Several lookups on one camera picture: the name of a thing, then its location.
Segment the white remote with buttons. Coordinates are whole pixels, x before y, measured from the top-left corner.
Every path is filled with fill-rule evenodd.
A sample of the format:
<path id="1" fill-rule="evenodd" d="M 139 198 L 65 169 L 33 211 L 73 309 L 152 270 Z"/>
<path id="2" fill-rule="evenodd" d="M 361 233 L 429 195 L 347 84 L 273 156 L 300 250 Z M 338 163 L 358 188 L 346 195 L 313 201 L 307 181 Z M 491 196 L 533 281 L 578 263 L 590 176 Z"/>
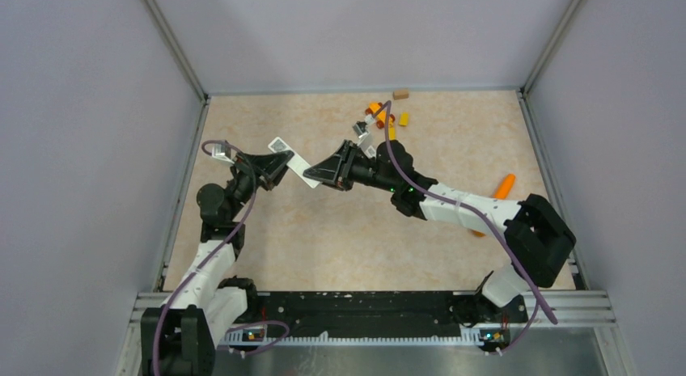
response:
<path id="1" fill-rule="evenodd" d="M 288 168 L 294 172 L 306 185 L 314 189 L 320 185 L 319 181 L 308 178 L 304 175 L 306 169 L 311 165 L 308 163 L 296 150 L 294 150 L 290 145 L 288 145 L 281 137 L 275 137 L 269 144 L 268 148 L 273 153 L 279 153 L 284 151 L 290 151 L 293 156 L 287 163 Z"/>

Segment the white remote control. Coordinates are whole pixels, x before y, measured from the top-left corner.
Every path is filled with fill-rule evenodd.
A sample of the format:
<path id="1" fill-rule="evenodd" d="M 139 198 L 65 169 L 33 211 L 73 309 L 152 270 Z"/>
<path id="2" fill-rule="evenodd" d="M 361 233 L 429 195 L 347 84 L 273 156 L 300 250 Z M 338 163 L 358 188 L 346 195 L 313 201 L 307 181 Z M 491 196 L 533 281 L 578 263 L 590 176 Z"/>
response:
<path id="1" fill-rule="evenodd" d="M 364 155 L 368 158 L 374 158 L 376 156 L 376 149 L 373 144 L 361 144 L 360 147 Z"/>

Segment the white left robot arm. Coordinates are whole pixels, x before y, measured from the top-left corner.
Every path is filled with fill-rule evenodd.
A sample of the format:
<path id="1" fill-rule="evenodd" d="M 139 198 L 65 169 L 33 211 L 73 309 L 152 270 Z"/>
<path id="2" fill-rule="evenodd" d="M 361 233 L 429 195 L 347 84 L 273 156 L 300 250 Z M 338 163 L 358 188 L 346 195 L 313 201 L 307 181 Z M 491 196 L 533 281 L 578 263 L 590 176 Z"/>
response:
<path id="1" fill-rule="evenodd" d="M 224 285 L 224 275 L 243 248 L 247 215 L 259 188 L 276 187 L 294 152 L 238 153 L 226 185 L 206 184 L 196 195 L 201 237 L 195 258 L 160 306 L 142 314 L 144 375 L 210 375 L 220 342 L 238 319 L 258 315 L 259 300 L 245 284 Z"/>

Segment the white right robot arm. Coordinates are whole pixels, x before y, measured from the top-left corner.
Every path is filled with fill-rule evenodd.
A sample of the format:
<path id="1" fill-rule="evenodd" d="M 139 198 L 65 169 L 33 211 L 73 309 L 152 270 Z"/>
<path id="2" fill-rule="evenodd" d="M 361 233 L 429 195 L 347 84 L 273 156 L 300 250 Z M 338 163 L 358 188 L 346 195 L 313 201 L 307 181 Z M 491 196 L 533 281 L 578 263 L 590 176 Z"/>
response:
<path id="1" fill-rule="evenodd" d="M 412 155 L 397 140 L 380 144 L 374 158 L 345 141 L 303 174 L 340 191 L 355 184 L 389 191 L 392 205 L 406 217 L 493 236 L 510 263 L 490 273 L 477 291 L 474 309 L 485 321 L 497 320 L 520 294 L 552 287 L 576 244 L 574 233 L 547 198 L 532 193 L 513 201 L 450 188 L 416 171 Z"/>

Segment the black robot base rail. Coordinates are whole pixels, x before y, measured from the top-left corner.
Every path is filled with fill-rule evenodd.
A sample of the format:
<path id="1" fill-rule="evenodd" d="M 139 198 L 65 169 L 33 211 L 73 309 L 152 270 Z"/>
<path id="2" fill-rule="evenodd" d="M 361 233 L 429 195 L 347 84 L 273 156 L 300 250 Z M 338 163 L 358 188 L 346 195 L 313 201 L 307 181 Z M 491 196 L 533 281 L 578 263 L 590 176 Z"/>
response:
<path id="1" fill-rule="evenodd" d="M 521 296 L 498 308 L 473 292 L 275 291 L 249 296 L 237 322 L 277 320 L 291 338 L 413 339 L 459 337 L 472 327 L 505 330 L 528 317 Z"/>

